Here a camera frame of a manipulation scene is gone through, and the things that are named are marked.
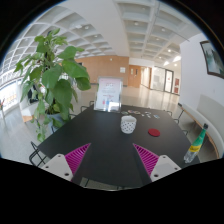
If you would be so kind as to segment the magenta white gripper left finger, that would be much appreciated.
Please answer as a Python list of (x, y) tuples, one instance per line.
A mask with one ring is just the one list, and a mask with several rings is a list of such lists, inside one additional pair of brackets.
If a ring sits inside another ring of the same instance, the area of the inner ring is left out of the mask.
[(66, 155), (57, 154), (48, 161), (42, 169), (65, 180), (71, 181), (89, 147), (90, 143), (87, 143)]

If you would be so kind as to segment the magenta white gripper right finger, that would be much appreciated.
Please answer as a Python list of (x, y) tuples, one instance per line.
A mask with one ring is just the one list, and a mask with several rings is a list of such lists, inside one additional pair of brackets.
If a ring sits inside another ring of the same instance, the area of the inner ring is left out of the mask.
[(167, 155), (158, 156), (150, 150), (133, 144), (151, 181), (157, 181), (180, 170)]

